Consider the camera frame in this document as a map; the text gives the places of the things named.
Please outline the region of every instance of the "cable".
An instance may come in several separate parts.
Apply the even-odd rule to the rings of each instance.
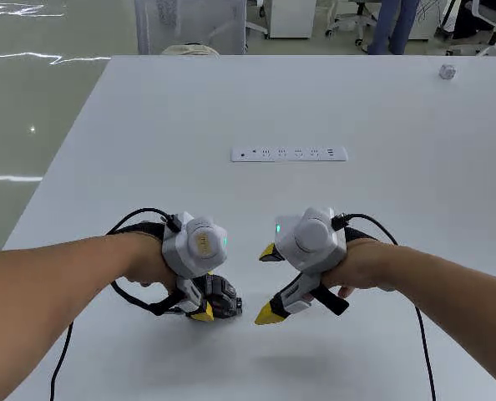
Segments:
[[[137,209],[136,211],[132,211],[131,213],[126,215],[122,220],[120,220],[118,223],[116,223],[116,225],[107,232],[107,235],[114,234],[131,217],[137,216],[141,213],[145,213],[148,211],[153,212],[153,213],[157,213],[157,214],[163,216],[166,225],[173,232],[179,232],[181,230],[181,222],[176,216],[169,215],[169,214],[163,212],[161,209],[156,209],[154,207],[143,207],[141,209]],[[122,288],[120,288],[118,286],[118,284],[116,284],[116,282],[112,282],[111,286],[126,301],[133,303],[134,305],[137,305],[138,307],[142,307],[143,309],[149,310],[151,312],[154,312],[154,311],[150,310],[150,307],[152,307],[152,309],[153,309],[154,305],[161,304],[161,302],[158,302],[157,304],[148,305],[147,303],[142,302],[139,299],[130,296],[127,292],[125,292]],[[171,301],[172,300],[169,300],[169,302],[167,302],[165,304],[165,306],[166,307],[173,307],[174,305],[170,306]],[[71,322],[70,325],[68,326],[68,331],[66,332],[66,339],[64,340],[63,351],[61,352],[61,356],[58,357],[57,366],[55,367],[55,370],[53,371],[53,375],[51,377],[49,401],[55,400],[55,381],[57,380],[57,375],[58,375],[59,370],[61,369],[61,366],[63,366],[64,357],[66,357],[66,352],[68,351],[68,345],[70,344],[70,339],[72,338],[72,330],[73,330],[73,322]]]
[[[395,237],[391,235],[391,233],[382,226],[382,223],[377,221],[375,218],[370,217],[368,215],[363,215],[361,213],[352,213],[352,214],[341,214],[339,216],[335,216],[332,218],[332,228],[335,231],[339,231],[342,228],[348,226],[348,222],[351,219],[364,219],[370,221],[372,224],[374,224],[376,227],[378,227],[380,230],[383,231],[383,233],[391,240],[393,245],[398,245],[397,240],[395,240]],[[426,341],[426,332],[424,331],[424,322],[423,322],[423,315],[421,314],[421,310],[418,307],[415,307],[415,312],[417,313],[417,319],[418,319],[418,326],[421,330],[421,339],[423,340],[423,351],[424,351],[424,360],[426,361],[426,369],[428,371],[428,381],[430,383],[430,393],[432,394],[432,401],[436,401],[436,395],[435,395],[435,385],[433,383],[433,373],[432,373],[432,364],[430,363],[430,354],[428,352],[428,343]]]
[[[64,357],[66,356],[68,345],[70,344],[70,338],[72,337],[72,330],[73,322],[71,322],[68,326],[68,331],[66,332],[66,340],[64,340],[63,351],[61,352],[61,356],[58,357],[57,367],[53,371],[53,375],[51,377],[49,401],[55,400],[55,380],[57,380],[58,371],[61,370],[61,366],[63,366]]]

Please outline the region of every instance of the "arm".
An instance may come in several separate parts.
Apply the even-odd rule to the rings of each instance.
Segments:
[[[139,233],[0,252],[0,399],[104,287],[126,276],[175,283],[160,242]]]
[[[344,286],[342,296],[350,287],[394,288],[496,378],[496,277],[404,246],[356,240],[323,282]]]

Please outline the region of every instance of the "forearm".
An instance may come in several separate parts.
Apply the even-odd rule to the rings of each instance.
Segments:
[[[138,248],[129,234],[0,252],[0,399],[90,300],[135,263]]]
[[[496,378],[496,277],[410,248],[396,249],[384,281]]]

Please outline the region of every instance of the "table surface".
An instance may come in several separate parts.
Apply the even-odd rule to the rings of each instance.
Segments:
[[[438,77],[447,61],[452,81]],[[326,144],[346,146],[350,160],[229,162],[234,145]],[[340,318],[315,304],[257,327],[261,306],[295,276],[257,257],[276,215],[333,206],[496,274],[496,58],[114,58],[6,249],[101,235],[141,206],[211,215],[228,229],[217,272],[245,313],[213,324],[156,318],[107,288],[75,321],[58,401],[428,400],[409,301],[358,292]],[[164,295],[126,287],[149,301]],[[426,327],[438,397],[496,400],[496,382]],[[47,399],[61,347],[62,338],[9,399]]]

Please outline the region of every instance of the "power strip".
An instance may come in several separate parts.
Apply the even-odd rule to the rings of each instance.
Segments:
[[[279,161],[347,161],[347,150],[342,146],[236,146],[231,148],[231,161],[279,162]]]

